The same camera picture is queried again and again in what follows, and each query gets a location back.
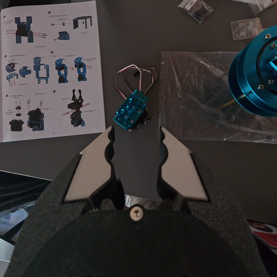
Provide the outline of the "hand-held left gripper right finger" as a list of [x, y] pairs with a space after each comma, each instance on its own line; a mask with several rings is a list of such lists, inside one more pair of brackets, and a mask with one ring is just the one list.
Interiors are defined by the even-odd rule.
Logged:
[[174, 210], [184, 212], [189, 212], [187, 201], [209, 200], [192, 152], [164, 127], [160, 127], [159, 153], [157, 193], [162, 200], [170, 200]]

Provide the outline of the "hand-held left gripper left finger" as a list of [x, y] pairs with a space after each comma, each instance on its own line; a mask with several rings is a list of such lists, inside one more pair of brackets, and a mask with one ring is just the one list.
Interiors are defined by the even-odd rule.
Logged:
[[110, 126], [80, 153], [64, 203], [86, 202], [90, 210], [100, 210], [102, 201], [108, 199], [109, 209], [124, 209], [123, 185], [112, 163], [114, 142], [115, 130]]

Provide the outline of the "blue servo bracket assembly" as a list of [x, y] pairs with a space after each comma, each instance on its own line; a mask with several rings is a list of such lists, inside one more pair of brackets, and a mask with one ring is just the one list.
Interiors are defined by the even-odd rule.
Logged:
[[142, 124], [147, 124], [151, 119], [147, 113], [148, 100], [146, 95], [135, 90], [118, 109], [113, 120], [129, 132], [138, 129]]

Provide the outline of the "dark grey desk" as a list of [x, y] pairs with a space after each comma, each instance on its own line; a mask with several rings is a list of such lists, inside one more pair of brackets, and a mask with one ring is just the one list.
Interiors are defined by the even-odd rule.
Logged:
[[[115, 124], [116, 176], [128, 195], [159, 200], [158, 104], [162, 51], [239, 51], [230, 22], [250, 18], [246, 4], [207, 1], [214, 9], [198, 24], [178, 8], [180, 1], [96, 1], [106, 126], [123, 98], [113, 86], [115, 72], [129, 64], [153, 66], [158, 80], [150, 89], [150, 122], [134, 132]], [[247, 218], [276, 223], [276, 144], [182, 140], [226, 185]]]

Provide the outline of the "dark glossy sheet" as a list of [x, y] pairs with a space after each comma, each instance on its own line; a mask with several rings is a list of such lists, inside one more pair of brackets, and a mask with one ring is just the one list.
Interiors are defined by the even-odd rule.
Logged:
[[0, 217], [34, 204], [51, 180], [0, 171]]

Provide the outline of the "large clear plastic bag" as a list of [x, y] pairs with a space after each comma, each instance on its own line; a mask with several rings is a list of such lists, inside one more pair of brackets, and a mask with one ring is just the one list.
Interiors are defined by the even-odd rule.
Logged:
[[249, 113], [228, 86], [238, 52], [162, 52], [159, 124], [181, 140], [277, 143], [276, 117]]

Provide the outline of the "red printed card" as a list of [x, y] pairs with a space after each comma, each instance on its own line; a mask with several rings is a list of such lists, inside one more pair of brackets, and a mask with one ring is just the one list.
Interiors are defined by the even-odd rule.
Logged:
[[272, 250], [277, 250], [277, 228], [273, 225], [247, 220], [255, 238]]

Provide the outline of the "printed assembly manual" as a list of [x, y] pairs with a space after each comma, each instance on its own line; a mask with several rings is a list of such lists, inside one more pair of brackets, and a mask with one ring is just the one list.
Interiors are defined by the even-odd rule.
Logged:
[[105, 129], [96, 1], [1, 10], [1, 142]]

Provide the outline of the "group of small parts bags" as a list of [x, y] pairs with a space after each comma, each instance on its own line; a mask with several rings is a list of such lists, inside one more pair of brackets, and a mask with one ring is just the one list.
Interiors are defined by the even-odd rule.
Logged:
[[[235, 0], [235, 2], [248, 4], [251, 8], [251, 11], [253, 12], [253, 15], [255, 16], [277, 3], [276, 0]], [[261, 20], [258, 17], [233, 21], [230, 24], [234, 41], [253, 39], [262, 31], [264, 31]]]

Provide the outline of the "clear bag with black part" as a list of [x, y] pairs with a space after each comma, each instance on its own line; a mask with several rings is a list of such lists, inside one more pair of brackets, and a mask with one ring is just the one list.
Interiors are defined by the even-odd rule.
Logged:
[[178, 7], [185, 10], [198, 23], [202, 23], [213, 12], [213, 8], [203, 0], [183, 0]]

